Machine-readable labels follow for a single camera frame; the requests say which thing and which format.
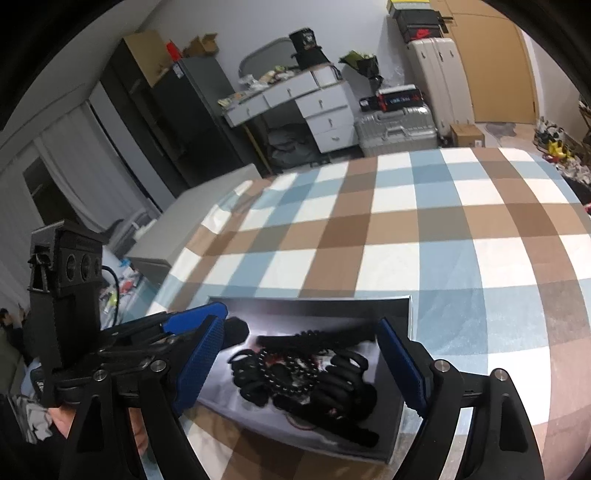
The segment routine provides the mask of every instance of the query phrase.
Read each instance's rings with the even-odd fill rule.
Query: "clutter on floor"
[[[143,281],[142,274],[133,268],[128,259],[121,261],[119,268],[113,271],[116,271],[118,276],[119,296],[115,282],[110,278],[108,286],[100,291],[99,296],[100,323],[103,330],[124,322],[127,310],[137,300],[140,282]]]
[[[267,133],[267,141],[269,161],[282,170],[325,160],[325,155],[318,150],[314,136],[305,124],[272,129]]]
[[[534,145],[546,161],[554,164],[585,210],[591,213],[591,169],[588,164],[583,164],[582,153],[574,153],[574,150],[581,152],[584,145],[576,144],[563,128],[546,121],[544,117],[538,120]]]
[[[535,135],[535,125],[489,122],[476,124],[476,126],[484,133],[488,148],[517,148],[528,153],[539,154],[539,150],[531,141]]]

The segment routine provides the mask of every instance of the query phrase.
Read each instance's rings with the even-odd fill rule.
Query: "black cable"
[[[115,271],[111,268],[111,267],[107,267],[106,265],[103,265],[103,270],[109,272],[111,275],[113,275],[113,278],[115,279],[115,288],[117,289],[117,303],[115,304],[115,320],[113,320],[113,327],[115,325],[118,325],[119,323],[119,279],[117,278],[117,274],[115,273]]]

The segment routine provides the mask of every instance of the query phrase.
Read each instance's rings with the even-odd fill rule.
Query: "metal screw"
[[[97,382],[102,382],[105,378],[107,378],[107,370],[97,370],[94,375],[92,375]]]
[[[161,372],[165,368],[166,362],[164,360],[156,360],[155,362],[152,362],[152,365],[150,365],[150,370],[156,373]]]
[[[499,380],[504,382],[505,380],[507,380],[509,378],[509,374],[507,372],[505,372],[502,368],[497,368],[495,370],[495,377],[497,377]]]
[[[450,364],[448,362],[446,362],[445,360],[436,360],[435,361],[435,368],[437,370],[439,370],[440,372],[447,372],[451,367]]]

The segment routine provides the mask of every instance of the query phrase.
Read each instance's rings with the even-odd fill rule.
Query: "white box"
[[[325,88],[334,85],[341,80],[340,72],[334,65],[325,65],[316,67],[312,70],[312,74],[319,87]]]
[[[384,316],[408,322],[412,338],[410,297],[379,300],[357,299],[219,299],[228,307],[228,316],[237,316],[250,328],[248,340],[221,352],[199,394],[198,402],[241,426],[288,445],[340,458],[388,463],[394,452],[402,414],[402,397],[380,354],[376,342],[363,342],[354,348],[369,361],[363,380],[378,391],[377,405],[359,425],[379,434],[374,448],[367,448],[316,428],[299,430],[272,401],[264,408],[244,400],[232,381],[228,359],[252,346],[259,335],[293,335],[305,330],[337,329],[362,320],[378,322]]]

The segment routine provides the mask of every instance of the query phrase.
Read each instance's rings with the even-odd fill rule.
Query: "desk drawer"
[[[317,89],[318,85],[312,72],[306,72],[272,86],[265,90],[263,95],[269,106],[273,108]]]
[[[353,112],[348,106],[306,119],[308,127],[310,127],[313,134],[321,134],[328,130],[334,130],[335,128],[353,125],[354,121]]]
[[[345,127],[335,128],[322,134],[315,134],[314,140],[322,153],[332,152],[333,150],[340,150],[341,148],[352,147],[358,145],[359,140],[355,127],[347,125]]]
[[[345,87],[342,83],[311,93],[303,98],[298,98],[296,103],[304,118],[349,104]]]
[[[262,95],[257,95],[226,113],[231,127],[243,124],[247,120],[269,110],[269,105]]]

